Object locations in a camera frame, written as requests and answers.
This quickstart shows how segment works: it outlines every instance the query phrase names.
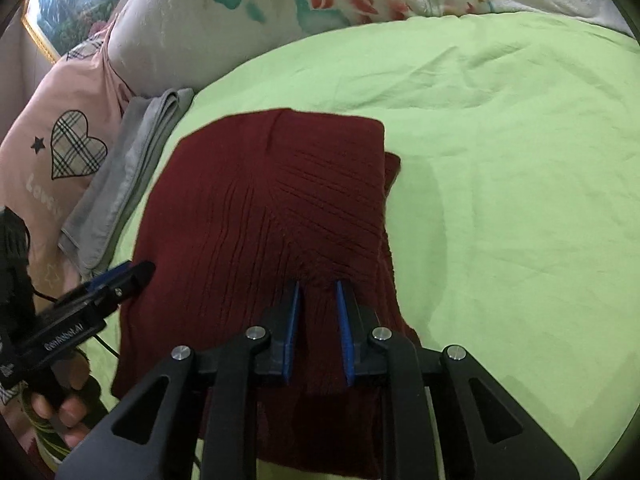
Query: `silver screw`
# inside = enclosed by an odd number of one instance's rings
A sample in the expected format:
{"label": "silver screw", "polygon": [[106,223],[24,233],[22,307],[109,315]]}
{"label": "silver screw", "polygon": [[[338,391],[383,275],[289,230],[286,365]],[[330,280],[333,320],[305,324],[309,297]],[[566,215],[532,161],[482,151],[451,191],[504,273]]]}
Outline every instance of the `silver screw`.
{"label": "silver screw", "polygon": [[171,357],[176,361],[184,361],[191,355],[191,348],[186,345],[180,345],[171,350]]}
{"label": "silver screw", "polygon": [[374,328],[373,332],[371,332],[373,339],[377,339],[378,341],[386,341],[387,339],[391,339],[393,332],[389,330],[386,326],[379,326],[378,328]]}
{"label": "silver screw", "polygon": [[262,339],[264,336],[266,336],[267,331],[261,326],[251,326],[246,329],[244,335],[249,339],[253,339],[255,341],[256,339]]}
{"label": "silver screw", "polygon": [[447,355],[454,361],[462,361],[466,357],[466,350],[460,345],[451,345],[447,348]]}

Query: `wrinkled green fabric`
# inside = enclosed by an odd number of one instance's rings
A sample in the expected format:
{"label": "wrinkled green fabric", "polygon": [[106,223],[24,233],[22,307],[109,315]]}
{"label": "wrinkled green fabric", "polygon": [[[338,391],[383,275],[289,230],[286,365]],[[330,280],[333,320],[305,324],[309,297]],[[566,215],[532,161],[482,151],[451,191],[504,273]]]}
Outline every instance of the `wrinkled green fabric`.
{"label": "wrinkled green fabric", "polygon": [[[587,478],[640,400],[639,82],[635,41],[569,18],[349,28],[202,91],[154,178],[181,138],[229,114],[382,121],[402,158],[386,227],[405,319],[424,346],[464,345]],[[114,264],[132,255],[147,196]],[[115,318],[104,337],[117,344]],[[114,359],[88,351],[108,389]],[[265,480],[283,475],[260,465]]]}

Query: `red knit garment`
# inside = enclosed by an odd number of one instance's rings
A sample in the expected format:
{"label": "red knit garment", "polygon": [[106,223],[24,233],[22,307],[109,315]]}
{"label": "red knit garment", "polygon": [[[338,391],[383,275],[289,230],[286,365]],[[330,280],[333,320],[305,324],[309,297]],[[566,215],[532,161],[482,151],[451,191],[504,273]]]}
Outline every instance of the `red knit garment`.
{"label": "red knit garment", "polygon": [[258,392],[258,456],[380,478],[379,391],[346,387],[335,280],[349,279],[383,325],[417,340],[400,315],[384,229],[398,171],[383,125],[358,117],[270,110],[183,139],[140,226],[134,261],[153,261],[156,273],[121,309],[114,395],[175,346],[206,350],[256,324],[297,278],[292,384]]}

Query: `triangular cutout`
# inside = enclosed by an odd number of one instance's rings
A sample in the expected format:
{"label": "triangular cutout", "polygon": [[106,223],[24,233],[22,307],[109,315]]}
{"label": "triangular cutout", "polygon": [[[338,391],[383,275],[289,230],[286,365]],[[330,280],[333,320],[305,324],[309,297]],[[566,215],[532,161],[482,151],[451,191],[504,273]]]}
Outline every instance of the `triangular cutout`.
{"label": "triangular cutout", "polygon": [[471,393],[476,400],[478,413],[484,426],[487,440],[492,444],[522,433],[522,425],[509,410],[494,397],[486,385],[479,379],[469,379]]}
{"label": "triangular cutout", "polygon": [[136,444],[149,442],[168,385],[168,377],[158,378],[113,425],[113,434]]}

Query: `pink pillow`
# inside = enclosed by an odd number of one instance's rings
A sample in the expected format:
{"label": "pink pillow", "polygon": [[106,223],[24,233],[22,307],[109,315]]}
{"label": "pink pillow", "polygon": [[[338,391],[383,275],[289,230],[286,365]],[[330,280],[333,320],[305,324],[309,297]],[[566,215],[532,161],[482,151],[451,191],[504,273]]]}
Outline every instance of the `pink pillow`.
{"label": "pink pillow", "polygon": [[27,224],[33,285],[50,296],[79,283],[58,249],[60,229],[104,162],[131,98],[109,64],[110,32],[56,63],[0,145],[0,206]]}

